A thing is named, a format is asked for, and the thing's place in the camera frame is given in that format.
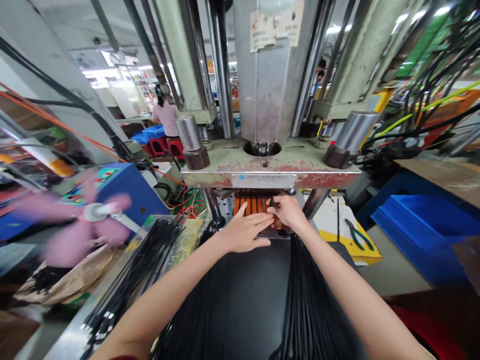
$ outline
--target electric fan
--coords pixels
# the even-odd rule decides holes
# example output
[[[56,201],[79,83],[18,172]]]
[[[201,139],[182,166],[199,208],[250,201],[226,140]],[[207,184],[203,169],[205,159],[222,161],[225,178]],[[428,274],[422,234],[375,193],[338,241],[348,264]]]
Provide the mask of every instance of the electric fan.
[[[95,202],[95,176],[89,175],[80,188],[86,205],[62,202],[58,197],[41,191],[19,202],[18,211],[38,222],[76,221],[59,230],[48,241],[43,260],[49,267],[73,268],[90,252],[94,243],[120,245],[129,237],[130,230],[140,230],[135,222],[122,213],[132,205],[130,196],[119,193],[105,204]]]

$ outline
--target red stool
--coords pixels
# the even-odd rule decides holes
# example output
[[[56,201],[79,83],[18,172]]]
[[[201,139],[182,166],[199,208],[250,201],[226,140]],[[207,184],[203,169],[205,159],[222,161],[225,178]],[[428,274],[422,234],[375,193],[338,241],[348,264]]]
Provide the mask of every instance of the red stool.
[[[162,136],[159,139],[148,139],[150,147],[155,157],[165,155],[165,149],[167,149],[167,137]]]
[[[172,154],[175,158],[185,161],[183,153],[184,146],[179,138],[168,138],[166,140],[166,146],[168,147],[170,154]]]

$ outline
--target pink fan blade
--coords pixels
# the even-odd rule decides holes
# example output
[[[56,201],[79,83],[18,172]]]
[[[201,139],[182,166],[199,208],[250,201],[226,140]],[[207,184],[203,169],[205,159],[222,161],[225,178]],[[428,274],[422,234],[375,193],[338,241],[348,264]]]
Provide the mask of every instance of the pink fan blade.
[[[58,231],[48,241],[43,257],[48,266],[73,268],[89,254],[92,224],[79,220]]]
[[[61,199],[46,191],[36,192],[18,202],[18,212],[36,221],[65,221],[80,216],[83,206],[61,203]]]
[[[105,204],[114,205],[113,214],[120,213],[132,206],[132,199],[127,193],[119,193],[109,197]]]
[[[83,194],[86,204],[94,203],[97,200],[97,189],[95,188],[95,179],[97,172],[89,170],[82,176],[81,193]]]
[[[117,220],[107,217],[98,222],[93,222],[93,231],[96,237],[106,237],[106,241],[112,245],[123,244],[130,235],[130,229]]]

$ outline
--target pink shirt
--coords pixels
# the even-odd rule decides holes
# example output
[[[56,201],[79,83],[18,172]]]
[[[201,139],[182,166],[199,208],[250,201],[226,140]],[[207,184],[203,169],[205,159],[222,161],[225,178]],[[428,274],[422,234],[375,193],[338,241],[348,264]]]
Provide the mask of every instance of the pink shirt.
[[[179,133],[175,127],[175,121],[179,115],[179,110],[176,105],[170,104],[167,101],[163,103],[163,107],[157,103],[153,106],[151,111],[151,119],[154,123],[163,125],[165,135],[178,136]]]

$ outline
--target sleeve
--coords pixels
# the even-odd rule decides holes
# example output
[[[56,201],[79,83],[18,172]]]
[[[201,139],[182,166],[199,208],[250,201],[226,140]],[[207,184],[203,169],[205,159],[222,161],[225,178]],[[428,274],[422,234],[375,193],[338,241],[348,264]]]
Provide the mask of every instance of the sleeve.
[[[154,123],[160,124],[159,115],[158,115],[157,112],[155,111],[155,106],[154,106],[153,109],[151,110],[151,120],[152,120]]]

